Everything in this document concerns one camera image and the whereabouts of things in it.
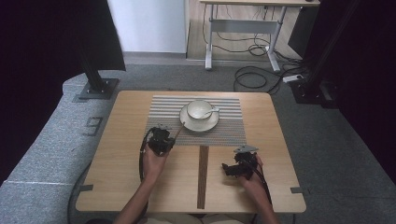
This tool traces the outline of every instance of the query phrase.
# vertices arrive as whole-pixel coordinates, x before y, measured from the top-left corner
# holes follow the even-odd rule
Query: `forearm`
[[[154,189],[155,181],[155,178],[145,178],[113,223],[130,224],[136,222],[149,201],[149,195]]]
[[[260,215],[262,215],[262,223],[264,224],[280,223],[274,212],[273,206],[269,203],[269,201],[266,198],[257,198],[257,200],[255,200],[255,204],[257,206]]]

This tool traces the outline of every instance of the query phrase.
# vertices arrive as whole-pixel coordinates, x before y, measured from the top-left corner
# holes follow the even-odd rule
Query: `tripod base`
[[[113,91],[116,89],[119,80],[117,78],[102,78],[104,82],[104,87],[101,91],[95,91],[91,88],[90,83],[88,82],[81,94],[78,96],[80,100],[90,100],[90,99],[100,99],[100,100],[108,100],[111,98]]]
[[[297,104],[321,105],[324,108],[337,108],[332,98],[332,86],[329,83],[320,85],[320,91],[315,94],[306,93],[304,83],[301,82],[291,82],[290,87]]]

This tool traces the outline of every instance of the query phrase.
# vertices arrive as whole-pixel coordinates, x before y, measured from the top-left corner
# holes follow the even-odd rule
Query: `wooden tabletop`
[[[238,98],[247,144],[259,148],[275,211],[305,210],[303,195],[290,190],[299,183],[271,97],[266,93],[204,91],[121,91],[84,182],[93,189],[79,194],[77,210],[120,211],[138,188],[139,148],[153,95]],[[176,143],[150,196],[148,212],[256,213],[238,181],[221,168],[222,163],[234,164],[234,149],[209,146],[205,209],[198,209],[200,148]]]
[[[319,0],[200,0],[209,5],[246,5],[246,6],[278,6],[278,7],[318,7]]]

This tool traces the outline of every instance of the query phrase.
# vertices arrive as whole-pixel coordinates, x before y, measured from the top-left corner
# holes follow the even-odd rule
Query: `white teacup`
[[[213,106],[204,100],[192,101],[187,105],[187,114],[193,119],[207,119],[213,112]]]

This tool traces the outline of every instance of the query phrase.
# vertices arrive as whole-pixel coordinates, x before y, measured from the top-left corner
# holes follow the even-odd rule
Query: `carpeted floor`
[[[233,91],[239,67],[129,64],[127,72],[105,71],[120,83],[110,100],[74,101],[87,79],[80,75],[64,83],[64,95],[35,143],[0,188],[1,223],[84,223],[89,218],[113,218],[112,213],[80,213],[69,197],[90,163],[118,91]],[[277,77],[268,75],[267,91]],[[246,83],[262,83],[248,77]],[[336,109],[298,105],[290,88],[281,84],[272,95],[307,209],[295,223],[396,222],[396,188],[359,136]],[[98,132],[87,126],[103,118]],[[293,223],[291,214],[279,214]]]

